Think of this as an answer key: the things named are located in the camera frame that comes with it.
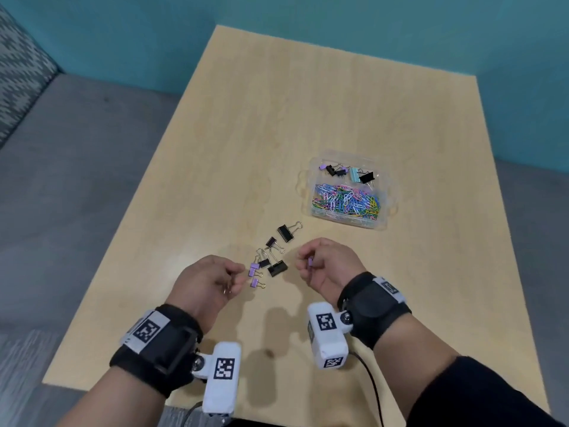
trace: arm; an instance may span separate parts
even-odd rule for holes
[[[207,256],[182,271],[166,304],[192,316],[204,333],[217,314],[239,294],[245,270],[226,258]],[[153,427],[158,424],[166,397],[119,367],[111,367],[65,415],[59,427]]]
[[[314,257],[311,267],[309,257]],[[366,272],[352,249],[327,238],[303,245],[296,268],[333,306],[343,289]],[[495,372],[460,356],[409,313],[399,316],[371,346],[410,426],[559,425]]]

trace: clear plastic box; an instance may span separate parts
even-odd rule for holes
[[[327,170],[321,170],[320,165],[343,165],[346,167],[359,168],[364,172],[373,172],[375,179],[369,183],[370,185],[353,182],[349,173],[342,176],[332,176]],[[356,156],[353,154],[325,150],[320,157],[314,157],[310,160],[308,174],[308,191],[306,212],[308,215],[320,217],[321,219],[331,220],[333,222],[344,223],[346,225],[358,226],[368,229],[385,229],[388,224],[389,215],[394,214],[397,209],[397,195],[395,193],[394,183],[385,170],[382,170],[380,164],[372,159]],[[374,196],[379,205],[379,213],[376,219],[359,217],[357,215],[349,215],[330,209],[317,208],[313,205],[313,199],[322,199],[319,193],[318,185],[328,184],[330,186],[349,186],[359,189],[368,195]]]

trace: black wrist strap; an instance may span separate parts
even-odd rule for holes
[[[122,368],[168,398],[173,390],[193,380],[196,345],[203,333],[196,320],[178,307],[164,304],[155,311],[169,322],[153,335],[156,324],[152,316],[139,321],[132,334],[148,342],[139,353],[123,344],[111,358],[110,366]]]
[[[352,316],[350,334],[373,349],[383,333],[400,316],[411,313],[403,295],[382,277],[370,272],[355,276],[342,290],[338,309]]]

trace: black sleeve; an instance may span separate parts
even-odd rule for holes
[[[438,375],[411,409],[408,427],[563,426],[497,373],[461,356]]]

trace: left hand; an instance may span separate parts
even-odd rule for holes
[[[191,315],[206,334],[221,309],[243,289],[247,280],[240,274],[243,271],[243,264],[220,256],[206,256],[181,272],[166,304]]]

